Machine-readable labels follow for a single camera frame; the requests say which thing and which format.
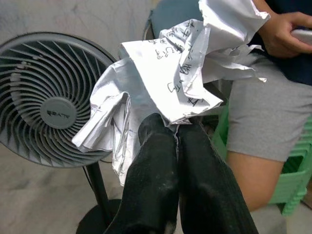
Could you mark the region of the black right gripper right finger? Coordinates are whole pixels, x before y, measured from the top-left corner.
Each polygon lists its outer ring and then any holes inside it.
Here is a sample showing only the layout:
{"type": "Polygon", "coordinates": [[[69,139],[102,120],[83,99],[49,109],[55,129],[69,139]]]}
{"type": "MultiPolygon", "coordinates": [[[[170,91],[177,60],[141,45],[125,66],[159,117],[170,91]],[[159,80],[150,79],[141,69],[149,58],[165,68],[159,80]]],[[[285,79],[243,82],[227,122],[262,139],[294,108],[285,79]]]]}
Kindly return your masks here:
{"type": "Polygon", "coordinates": [[[180,220],[185,234],[256,234],[242,192],[198,124],[178,129],[180,220]]]}

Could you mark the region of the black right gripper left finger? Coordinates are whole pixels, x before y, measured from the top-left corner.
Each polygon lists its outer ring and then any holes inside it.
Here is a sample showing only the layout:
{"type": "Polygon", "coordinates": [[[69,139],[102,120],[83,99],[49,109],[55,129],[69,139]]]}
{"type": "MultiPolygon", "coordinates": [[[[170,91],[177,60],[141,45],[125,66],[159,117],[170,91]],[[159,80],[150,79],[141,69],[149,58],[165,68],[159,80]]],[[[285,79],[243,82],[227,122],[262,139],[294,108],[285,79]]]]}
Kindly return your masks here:
{"type": "Polygon", "coordinates": [[[107,234],[172,234],[179,201],[176,140],[153,113],[139,126],[140,150],[129,167],[107,234]]]}

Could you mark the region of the person's hand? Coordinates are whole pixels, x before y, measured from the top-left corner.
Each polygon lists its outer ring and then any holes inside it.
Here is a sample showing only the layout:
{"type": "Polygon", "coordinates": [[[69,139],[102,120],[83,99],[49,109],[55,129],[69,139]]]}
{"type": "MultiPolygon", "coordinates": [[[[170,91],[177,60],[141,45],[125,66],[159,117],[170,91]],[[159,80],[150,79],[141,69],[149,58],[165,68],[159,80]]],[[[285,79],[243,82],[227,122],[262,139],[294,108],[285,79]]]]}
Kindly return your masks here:
{"type": "Polygon", "coordinates": [[[277,14],[270,12],[270,19],[259,29],[269,55],[280,58],[294,58],[300,54],[311,54],[312,47],[291,35],[297,26],[311,28],[312,17],[301,12],[277,14]]]}

